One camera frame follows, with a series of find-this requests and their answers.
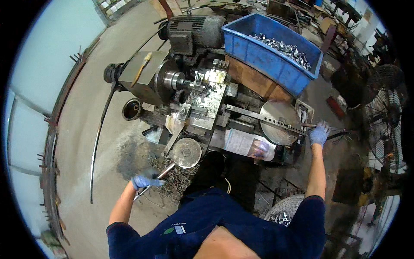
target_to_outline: bolt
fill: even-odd
[[[183,154],[183,156],[189,157],[191,155],[191,150],[186,148],[181,153]]]

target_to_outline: glove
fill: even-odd
[[[159,172],[153,168],[144,170],[140,175],[136,175],[131,178],[132,185],[135,190],[138,190],[142,187],[147,187],[148,185],[162,186],[164,185],[164,180],[155,179],[158,176]]]
[[[321,121],[318,123],[316,128],[310,131],[309,139],[310,145],[313,144],[320,144],[323,148],[323,144],[326,142],[326,138],[329,136],[331,130],[329,129],[329,125],[326,121]]]

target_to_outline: metal disc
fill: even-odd
[[[262,106],[260,114],[291,124],[292,127],[300,128],[301,121],[297,112],[293,106],[286,102],[267,101]],[[266,137],[277,145],[290,145],[298,139],[297,134],[292,131],[276,128],[264,122],[261,122],[260,126]]]
[[[172,150],[174,162],[182,168],[195,166],[201,158],[201,147],[192,138],[182,138]]]
[[[155,92],[165,103],[169,102],[171,95],[174,93],[174,89],[164,84],[164,77],[169,71],[178,72],[177,63],[171,59],[167,59],[159,65],[154,77]]]

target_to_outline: navy blue shirt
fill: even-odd
[[[108,226],[109,257],[193,258],[217,226],[224,226],[260,258],[318,258],[325,244],[325,204],[310,196],[300,204],[289,227],[246,212],[219,188],[193,193],[173,215],[144,236],[131,226]]]

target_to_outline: wooden brush handle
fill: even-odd
[[[141,73],[142,73],[142,70],[144,69],[144,66],[145,66],[145,65],[142,65],[142,66],[140,67],[140,70],[138,70],[138,73],[137,73],[137,75],[135,76],[134,81],[131,83],[131,88],[132,88],[132,87],[134,87],[134,85],[137,83],[138,79],[140,78],[140,75],[141,75]]]

